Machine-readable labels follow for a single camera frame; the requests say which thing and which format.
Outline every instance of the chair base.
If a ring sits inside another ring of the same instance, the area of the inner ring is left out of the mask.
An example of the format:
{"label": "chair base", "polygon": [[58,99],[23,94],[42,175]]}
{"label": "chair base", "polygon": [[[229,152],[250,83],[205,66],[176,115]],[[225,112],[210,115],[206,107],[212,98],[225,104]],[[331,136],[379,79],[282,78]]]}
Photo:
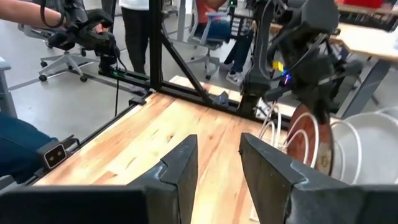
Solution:
{"label": "chair base", "polygon": [[[86,63],[99,62],[98,59],[86,58],[86,57],[81,56],[78,53],[70,54],[69,52],[65,52],[63,55],[44,57],[44,58],[41,58],[40,60],[42,62],[42,66],[43,66],[43,69],[41,69],[41,71],[39,71],[40,76],[43,76],[44,73],[46,73],[52,69],[55,69],[63,64],[67,64],[69,70],[75,70],[82,77],[84,74],[76,61],[83,61]],[[46,61],[53,61],[53,63],[51,63],[50,65],[47,65],[47,63],[45,63]]]}
{"label": "chair base", "polygon": [[220,59],[210,56],[209,52],[206,55],[194,56],[191,58],[191,61],[187,62],[188,65],[196,63],[205,63],[205,75],[207,80],[217,72],[221,65]]}

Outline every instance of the person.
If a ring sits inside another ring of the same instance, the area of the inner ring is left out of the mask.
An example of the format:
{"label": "person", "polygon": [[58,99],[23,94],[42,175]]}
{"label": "person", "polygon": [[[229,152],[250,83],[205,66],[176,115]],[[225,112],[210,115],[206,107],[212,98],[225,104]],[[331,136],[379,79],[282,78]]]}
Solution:
{"label": "person", "polygon": [[119,0],[122,9],[126,48],[137,73],[145,73],[146,51],[149,40],[149,0]]}
{"label": "person", "polygon": [[[31,2],[0,0],[0,19],[48,28],[41,20],[40,6]],[[54,26],[61,14],[45,9],[45,19],[48,25]],[[106,31],[102,25],[95,27],[97,33]],[[27,181],[41,167],[36,150],[52,139],[33,125],[0,112],[0,177],[11,175],[19,184]]]}
{"label": "person", "polygon": [[[212,19],[208,31],[208,39],[221,39],[229,42],[231,37],[230,21],[219,17],[210,18],[208,12],[216,12],[227,0],[196,0],[198,11],[198,27],[195,35],[202,35],[209,19]],[[246,63],[250,46],[254,37],[251,24],[246,21],[240,36],[237,38],[232,50],[229,52],[224,63],[221,64],[221,70],[227,70],[226,79],[231,83],[239,85],[243,80],[243,66]]]}

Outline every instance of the black metal frame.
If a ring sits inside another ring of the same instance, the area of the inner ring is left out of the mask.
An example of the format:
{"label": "black metal frame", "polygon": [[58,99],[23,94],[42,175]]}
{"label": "black metal frame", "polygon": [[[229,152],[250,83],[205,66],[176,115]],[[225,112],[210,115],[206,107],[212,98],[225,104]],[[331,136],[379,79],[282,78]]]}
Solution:
{"label": "black metal frame", "polygon": [[[112,9],[115,9],[116,0],[112,0]],[[174,46],[170,43],[166,37],[167,33],[163,30],[163,14],[162,14],[162,0],[151,0],[149,1],[149,16],[150,16],[150,76],[138,74],[127,71],[125,75],[115,76],[110,73],[100,73],[110,78],[120,80],[122,82],[130,83],[133,85],[141,86],[146,89],[153,89],[156,92],[170,95],[172,97],[180,98],[183,100],[190,101],[199,105],[207,106],[219,111],[223,111],[235,116],[250,119],[257,122],[263,122],[262,120],[255,117],[255,113],[247,114],[242,113],[237,102],[228,99],[228,103],[220,103],[220,96],[209,94],[195,78],[192,71],[188,68],[187,64],[183,61],[180,54],[176,51]],[[177,65],[180,67],[185,76],[189,79],[190,83],[194,87],[188,88],[185,86],[177,85],[163,80],[162,73],[162,44],[165,46],[167,51],[173,57]],[[282,127],[287,128],[290,118],[282,115]]]}

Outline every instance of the white shoe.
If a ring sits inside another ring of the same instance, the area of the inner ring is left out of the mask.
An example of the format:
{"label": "white shoe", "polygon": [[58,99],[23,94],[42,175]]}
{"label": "white shoe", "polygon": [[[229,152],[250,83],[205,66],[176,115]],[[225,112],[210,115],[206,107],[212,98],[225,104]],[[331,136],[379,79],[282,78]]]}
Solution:
{"label": "white shoe", "polygon": [[232,68],[233,63],[229,63],[229,64],[220,64],[220,70],[221,71],[229,71]]}
{"label": "white shoe", "polygon": [[227,79],[227,81],[229,81],[232,84],[240,85],[242,82],[242,75],[239,72],[236,72],[233,75],[228,73],[228,75],[226,76],[226,79]]}

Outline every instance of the concrete floor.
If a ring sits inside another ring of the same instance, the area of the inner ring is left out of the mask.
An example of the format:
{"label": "concrete floor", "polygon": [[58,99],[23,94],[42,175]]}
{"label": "concrete floor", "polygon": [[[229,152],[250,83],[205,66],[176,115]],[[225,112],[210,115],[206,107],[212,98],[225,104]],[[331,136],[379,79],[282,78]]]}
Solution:
{"label": "concrete floor", "polygon": [[[86,1],[87,9],[94,7],[100,7],[100,1]],[[169,32],[175,30],[177,28],[176,17],[170,16],[165,21],[165,25]],[[20,119],[60,139],[71,134],[83,139],[113,117],[116,89],[104,83],[112,83],[114,80],[99,77],[105,82],[88,80],[86,83],[82,83],[77,75],[64,72],[49,78],[47,83],[41,83],[38,81],[37,73],[40,70],[39,58],[62,54],[62,51],[48,49],[41,40],[26,37],[17,30],[16,24],[0,21],[0,30],[2,30],[0,32],[0,42],[2,43],[0,56],[12,66],[12,70],[8,71],[6,76],[10,88],[13,90],[12,95]],[[120,17],[115,20],[114,33],[119,48],[124,49],[124,25]],[[190,45],[175,43],[174,46],[180,55],[186,59],[189,59],[192,55],[205,54],[205,49],[195,50]],[[220,50],[212,54],[223,60],[232,46],[233,43],[225,44]],[[166,80],[175,75],[183,76],[165,48],[162,58],[163,73]],[[132,70],[127,52],[122,53],[121,59],[127,65],[127,68]],[[203,65],[194,65],[190,68],[200,81],[206,81],[203,75]],[[86,73],[96,75],[98,65],[92,63],[82,69]],[[149,63],[147,63],[146,69],[149,71]],[[234,90],[238,89],[226,82],[222,75],[215,75],[210,83]],[[397,85],[398,76],[396,71],[392,69],[375,93],[383,107],[398,105],[398,98],[395,96]],[[126,91],[120,92],[119,111],[127,106],[127,100],[131,96]],[[369,102],[364,110],[372,111],[376,109],[376,106]]]}

